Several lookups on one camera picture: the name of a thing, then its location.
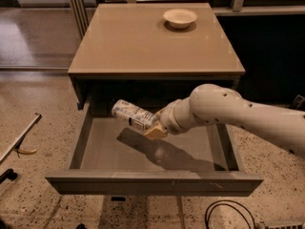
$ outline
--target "bowl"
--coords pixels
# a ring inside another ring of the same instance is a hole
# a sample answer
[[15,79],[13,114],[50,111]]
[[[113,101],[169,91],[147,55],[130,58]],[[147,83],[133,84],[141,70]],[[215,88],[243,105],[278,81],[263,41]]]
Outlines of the bowl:
[[167,10],[163,17],[169,21],[175,29],[186,29],[197,19],[197,14],[191,10],[174,9]]

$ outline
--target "cord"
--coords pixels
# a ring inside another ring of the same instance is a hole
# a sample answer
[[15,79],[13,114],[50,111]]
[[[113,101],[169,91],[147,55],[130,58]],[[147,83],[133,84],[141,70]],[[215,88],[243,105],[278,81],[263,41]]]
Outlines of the cord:
[[234,203],[234,204],[236,204],[236,205],[242,207],[243,209],[245,209],[245,210],[248,212],[248,214],[250,215],[250,217],[251,217],[251,219],[252,219],[253,227],[254,227],[254,229],[255,229],[255,220],[254,220],[254,217],[253,217],[253,215],[251,214],[251,212],[250,212],[244,205],[242,205],[241,203],[236,202],[236,201],[233,201],[233,200],[226,200],[226,199],[220,200],[220,201],[217,201],[217,202],[214,202],[214,203],[212,203],[212,204],[207,208],[206,213],[205,213],[205,215],[204,215],[204,220],[205,220],[206,228],[207,228],[207,229],[210,229],[210,227],[209,227],[209,222],[210,222],[210,219],[211,219],[211,215],[212,215],[213,210],[214,210],[216,207],[219,207],[219,206],[228,206],[228,207],[234,209],[241,217],[243,217],[243,219],[247,222],[249,229],[251,229],[251,225],[250,225],[250,223],[248,222],[248,220],[245,218],[245,216],[240,212],[240,210],[238,210],[237,208],[235,208],[235,207],[234,207],[233,205],[231,205],[230,203]]

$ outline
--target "floor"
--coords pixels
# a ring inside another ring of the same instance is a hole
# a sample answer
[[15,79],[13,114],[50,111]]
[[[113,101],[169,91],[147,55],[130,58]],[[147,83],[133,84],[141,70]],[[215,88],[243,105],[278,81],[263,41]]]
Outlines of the floor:
[[[79,44],[69,10],[0,9],[0,65],[69,66]],[[28,133],[22,148],[31,156],[12,152],[1,164],[18,173],[0,184],[0,218],[11,228],[199,229],[207,207],[221,199],[246,206],[255,221],[305,219],[305,160],[233,128],[247,173],[264,176],[246,198],[126,197],[59,195],[45,180],[60,170],[75,139],[82,111],[64,73],[0,72],[0,154],[34,118],[43,117]],[[214,210],[211,228],[248,228],[229,207]]]

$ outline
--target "drawer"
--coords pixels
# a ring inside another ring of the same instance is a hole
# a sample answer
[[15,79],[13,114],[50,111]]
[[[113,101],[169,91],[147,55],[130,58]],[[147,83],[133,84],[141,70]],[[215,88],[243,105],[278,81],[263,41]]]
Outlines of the drawer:
[[[65,167],[46,174],[59,194],[240,197],[262,182],[245,172],[230,126],[151,141],[112,118],[116,99],[109,92],[103,85],[91,91]],[[167,103],[147,98],[135,104],[153,111]]]

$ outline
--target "terrazzo floor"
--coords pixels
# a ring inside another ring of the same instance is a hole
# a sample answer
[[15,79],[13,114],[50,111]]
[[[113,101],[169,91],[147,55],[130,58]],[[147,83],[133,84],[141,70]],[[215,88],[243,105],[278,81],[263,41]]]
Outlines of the terrazzo floor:
[[[46,13],[39,11],[39,16]],[[76,38],[74,46],[67,46],[70,47],[67,52],[64,49],[55,52],[65,57],[56,59],[54,64],[69,65],[79,43],[77,30],[72,30],[69,36]],[[67,36],[60,33],[58,44]],[[1,39],[0,63],[10,53],[3,50],[3,43]],[[17,52],[12,52],[10,60],[5,62],[7,65],[16,61],[20,64],[15,65],[23,65],[17,59]],[[50,63],[46,58],[27,62]],[[37,153],[19,158],[12,152],[0,165],[0,174],[9,168],[18,174],[16,180],[7,179],[0,184],[0,218],[10,228],[73,229],[83,223],[88,229],[199,229],[206,228],[207,207],[221,199],[242,203],[253,213],[255,221],[305,219],[305,160],[237,128],[233,128],[234,136],[246,172],[264,177],[262,184],[246,198],[131,196],[125,197],[126,201],[113,201],[111,196],[61,196],[45,180],[45,174],[64,166],[82,114],[77,110],[69,77],[63,73],[0,72],[0,154],[30,123],[34,112],[43,117],[28,133],[22,147],[37,149]],[[215,209],[210,225],[213,229],[248,228],[241,216],[227,207]]]

